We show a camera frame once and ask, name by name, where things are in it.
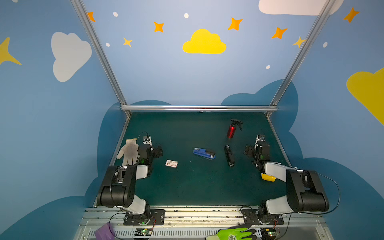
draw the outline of white glove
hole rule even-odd
[[[138,149],[139,146],[136,143],[137,138],[125,140],[125,145],[120,149],[117,159],[120,159],[124,155],[122,161],[122,166],[133,165],[137,161],[137,156],[139,155]]]

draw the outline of white card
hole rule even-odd
[[[176,167],[177,167],[177,163],[178,163],[178,162],[176,162],[176,161],[167,160],[167,162],[166,162],[166,166],[176,168]]]

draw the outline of spray bottle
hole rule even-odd
[[[236,124],[239,126],[240,130],[243,131],[241,128],[241,124],[243,124],[242,121],[237,120],[237,119],[231,119],[232,124],[229,126],[228,132],[227,132],[227,137],[228,138],[233,138],[233,135],[235,134],[236,131]]]

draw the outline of green and black glove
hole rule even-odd
[[[220,230],[216,235],[207,236],[206,240],[256,240],[256,230],[250,229],[250,223]]]

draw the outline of black spray nozzle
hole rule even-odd
[[[238,119],[231,119],[232,121],[232,126],[236,126],[236,124],[239,126],[240,128],[240,131],[243,131],[242,127],[241,127],[241,124],[243,124],[242,121],[238,120]]]

